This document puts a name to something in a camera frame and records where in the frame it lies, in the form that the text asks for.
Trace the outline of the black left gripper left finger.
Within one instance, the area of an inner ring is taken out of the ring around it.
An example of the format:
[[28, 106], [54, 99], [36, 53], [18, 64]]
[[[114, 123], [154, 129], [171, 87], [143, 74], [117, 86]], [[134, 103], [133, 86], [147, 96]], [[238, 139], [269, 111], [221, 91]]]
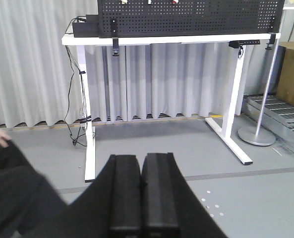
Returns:
[[73, 202], [72, 238], [137, 238], [141, 232], [140, 168], [134, 155], [110, 155]]

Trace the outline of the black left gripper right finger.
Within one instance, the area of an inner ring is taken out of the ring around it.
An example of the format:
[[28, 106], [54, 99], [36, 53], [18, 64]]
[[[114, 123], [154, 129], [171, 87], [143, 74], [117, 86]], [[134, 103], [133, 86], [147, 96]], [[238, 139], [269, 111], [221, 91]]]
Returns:
[[187, 184], [173, 153], [147, 154], [141, 181], [142, 237], [226, 237]]

